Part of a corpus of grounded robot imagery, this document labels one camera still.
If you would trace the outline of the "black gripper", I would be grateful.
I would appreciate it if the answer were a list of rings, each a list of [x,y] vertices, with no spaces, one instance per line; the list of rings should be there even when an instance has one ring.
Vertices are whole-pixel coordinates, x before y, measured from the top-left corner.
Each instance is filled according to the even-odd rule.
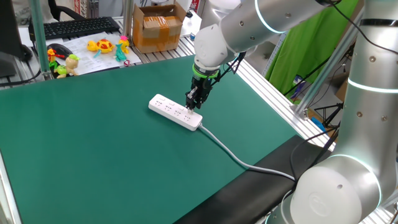
[[[193,111],[195,107],[198,109],[201,108],[202,104],[207,100],[210,91],[213,89],[211,82],[211,78],[192,78],[191,90],[186,93],[185,107],[189,111]]]

